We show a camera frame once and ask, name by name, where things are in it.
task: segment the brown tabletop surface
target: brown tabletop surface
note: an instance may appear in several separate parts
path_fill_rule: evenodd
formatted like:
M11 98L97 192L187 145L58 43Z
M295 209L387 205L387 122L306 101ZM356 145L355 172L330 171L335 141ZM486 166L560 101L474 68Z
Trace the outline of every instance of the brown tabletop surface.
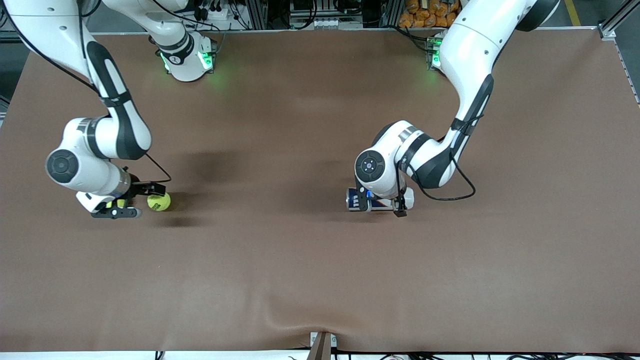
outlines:
M194 83L147 36L99 40L172 210L96 220L46 176L66 122L105 109L31 55L0 129L0 350L294 348L326 330L355 351L640 352L640 110L596 31L515 33L460 161L477 195L420 195L406 218L344 203L385 124L439 137L456 113L401 35L229 35ZM456 175L433 193L467 191Z

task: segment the concrete floor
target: concrete floor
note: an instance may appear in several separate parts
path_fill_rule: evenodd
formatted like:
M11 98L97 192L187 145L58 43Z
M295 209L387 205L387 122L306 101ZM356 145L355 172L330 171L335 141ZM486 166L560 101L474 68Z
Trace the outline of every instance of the concrete floor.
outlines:
M554 16L545 23L549 27L572 25L594 26L611 16L621 4L621 0L561 0ZM569 8L575 8L570 16ZM137 33L144 30L131 19L114 12L104 5L88 19L87 28L93 33ZM640 84L640 11L634 12L617 30L618 47L626 63L631 80ZM22 72L28 50L22 44L0 43L0 95L11 99Z

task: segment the yellow-green tennis ball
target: yellow-green tennis ball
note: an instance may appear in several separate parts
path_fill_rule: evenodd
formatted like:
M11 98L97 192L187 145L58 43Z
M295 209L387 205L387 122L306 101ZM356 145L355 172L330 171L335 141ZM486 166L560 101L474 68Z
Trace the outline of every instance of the yellow-green tennis ball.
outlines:
M165 193L164 196L160 195L149 195L147 197L147 204L154 211L164 211L167 210L169 205L171 205L171 197L169 193Z

